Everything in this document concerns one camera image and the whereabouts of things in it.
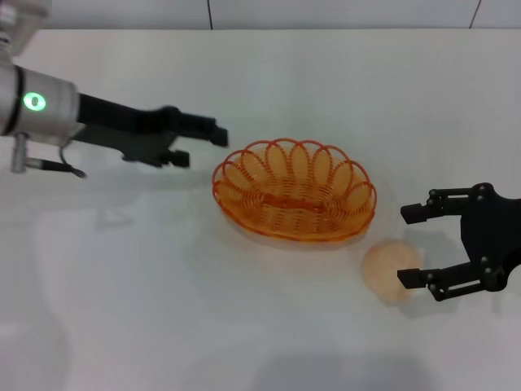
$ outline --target black cable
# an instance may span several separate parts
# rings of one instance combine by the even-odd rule
[[[68,166],[71,170],[71,173],[73,173],[74,175],[76,175],[77,177],[81,178],[81,179],[85,179],[87,178],[87,174],[85,174],[83,171],[81,171],[80,169],[75,169],[74,167],[72,167],[66,160],[65,160],[65,156],[63,155],[63,150],[69,146],[69,144],[71,143],[71,140],[67,141],[67,143],[65,145],[62,145],[59,150],[58,150],[58,153],[59,153],[59,158],[61,159],[62,163],[64,163],[66,166]]]

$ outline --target orange wire basket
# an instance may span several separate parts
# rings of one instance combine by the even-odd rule
[[[362,234],[376,207],[361,165],[313,140],[251,143],[215,168],[212,184],[224,213],[246,230],[300,242]]]

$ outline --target green led light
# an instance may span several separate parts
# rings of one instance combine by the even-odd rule
[[[25,94],[24,104],[26,108],[35,112],[40,112],[46,108],[47,105],[46,99],[36,92],[28,92]]]

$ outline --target white table surface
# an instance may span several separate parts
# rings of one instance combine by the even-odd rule
[[[365,250],[400,237],[426,266],[466,261],[459,223],[406,227],[433,187],[521,197],[521,32],[45,31],[17,60],[137,108],[215,116],[230,150],[183,141],[192,170],[71,146],[88,173],[8,169],[0,143],[2,391],[511,390],[521,275],[504,292],[386,306]],[[369,171],[379,206],[352,247],[252,239],[211,195],[225,156],[315,138]],[[55,157],[34,145],[32,156]]]

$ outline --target round bread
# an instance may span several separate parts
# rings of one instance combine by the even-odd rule
[[[368,289],[390,304],[405,301],[412,294],[401,284],[396,272],[421,267],[422,259],[416,248],[400,240],[384,240],[371,247],[361,266]]]

